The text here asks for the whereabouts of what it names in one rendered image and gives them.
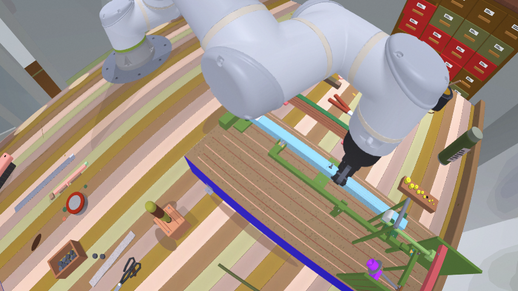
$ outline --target gray ruler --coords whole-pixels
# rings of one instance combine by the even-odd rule
[[[28,202],[29,200],[31,200],[32,198],[34,198],[34,196],[36,196],[36,194],[38,194],[38,192],[40,192],[43,187],[45,187],[48,183],[50,183],[52,181],[52,179],[56,178],[56,176],[61,172],[63,171],[63,169],[65,167],[67,167],[74,159],[76,158],[76,156],[74,154],[72,154],[71,156],[69,156],[69,158],[67,158],[61,165],[59,165],[59,167],[54,170],[54,172],[52,172],[45,180],[43,180],[42,183],[40,183],[40,185],[38,185],[34,190],[32,190],[29,195],[27,195],[27,197],[25,197],[22,202],[20,202],[16,207],[15,207],[15,212],[18,212],[20,211],[20,209],[22,209],[22,207],[24,207]]]
[[[124,249],[131,243],[131,241],[135,238],[135,234],[130,230],[128,235],[121,241],[119,246],[113,251],[113,253],[110,255],[110,258],[104,262],[104,264],[99,268],[97,273],[92,277],[90,280],[90,285],[92,287],[95,287],[97,283],[101,280],[101,278],[104,276],[106,272],[108,272],[108,269],[115,263],[117,258],[123,253]]]

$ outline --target brown drawer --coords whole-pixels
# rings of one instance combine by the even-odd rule
[[[473,94],[477,93],[477,91],[479,91],[485,84],[472,73],[466,71],[466,69],[460,70],[460,72],[457,74],[457,76],[455,76],[455,78],[453,78],[453,80],[460,80],[460,83],[457,83],[457,86],[466,91],[466,93],[470,96],[473,96]]]
[[[484,29],[486,32],[492,33],[506,16],[507,13],[484,0],[480,0],[473,7],[466,20]]]
[[[466,18],[477,1],[478,0],[443,0],[440,5],[462,18]]]
[[[494,37],[518,49],[518,19],[507,15],[493,32]]]

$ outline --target drawer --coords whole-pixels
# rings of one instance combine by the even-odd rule
[[[440,5],[437,7],[432,19],[430,19],[430,24],[449,35],[453,35],[460,27],[463,20],[464,18]]]
[[[464,68],[482,81],[496,69],[496,65],[483,56],[475,53]]]
[[[437,27],[428,24],[420,39],[440,53],[446,47],[451,36]]]
[[[475,7],[473,7],[466,20],[484,29],[488,33],[492,33],[506,16],[507,13],[484,0],[480,0]]]
[[[478,0],[443,0],[440,5],[460,17],[466,18]]]
[[[475,54],[475,51],[458,39],[452,38],[442,51],[442,54],[463,67]]]
[[[464,20],[453,37],[467,45],[470,49],[477,51],[488,36],[489,33],[482,28]]]
[[[399,23],[398,28],[408,33],[409,35],[413,35],[416,38],[419,38],[423,31],[425,30],[426,22],[418,21],[409,15],[403,15],[403,19]]]
[[[461,69],[453,79],[456,81],[460,80],[460,83],[457,83],[456,85],[470,95],[477,93],[477,91],[479,91],[484,85],[484,82],[479,80],[466,69]]]
[[[494,30],[493,35],[512,48],[518,49],[518,19],[507,15],[502,23]]]
[[[459,86],[451,85],[450,88],[451,88],[451,90],[457,92],[457,94],[459,94],[461,97],[464,97],[467,100],[469,100],[469,94],[467,94],[466,91],[464,91],[461,88],[459,88]]]
[[[454,61],[452,61],[449,57],[445,56],[444,54],[441,54],[440,57],[442,58],[446,67],[448,68],[449,80],[454,82],[453,77],[457,76],[462,67],[456,64]]]
[[[484,58],[488,59],[495,65],[500,65],[505,59],[512,54],[513,48],[505,42],[490,35],[477,51]]]
[[[403,13],[417,21],[428,22],[436,11],[436,6],[423,0],[408,0]]]

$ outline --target orange wooden base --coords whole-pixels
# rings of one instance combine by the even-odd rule
[[[166,223],[156,217],[153,220],[168,237],[180,239],[189,230],[190,224],[170,204],[164,207],[164,211],[171,217],[172,221],[170,223]]]

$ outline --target blue edge strip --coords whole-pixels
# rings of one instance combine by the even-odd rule
[[[189,167],[205,185],[212,188],[214,193],[216,193],[223,201],[225,201],[230,207],[232,207],[237,213],[239,213],[244,219],[248,220],[253,226],[255,226],[260,232],[264,233],[268,238],[273,240],[274,243],[278,244],[280,247],[285,249],[290,255],[294,256],[297,260],[299,260],[304,265],[308,266],[315,273],[320,275],[322,278],[327,280],[336,288],[341,291],[353,291],[351,288],[347,287],[341,280],[337,279],[335,276],[331,275],[322,267],[311,261],[307,256],[304,256],[301,252],[299,252],[296,248],[292,247],[289,243],[283,240],[280,236],[278,236],[271,229],[266,227],[262,222],[259,221],[254,215],[250,214],[246,211],[239,203],[235,202],[227,193],[225,193],[221,188],[219,188],[214,182],[212,182],[209,177],[207,177],[201,170],[199,170],[187,157],[185,156],[185,160],[189,164]]]

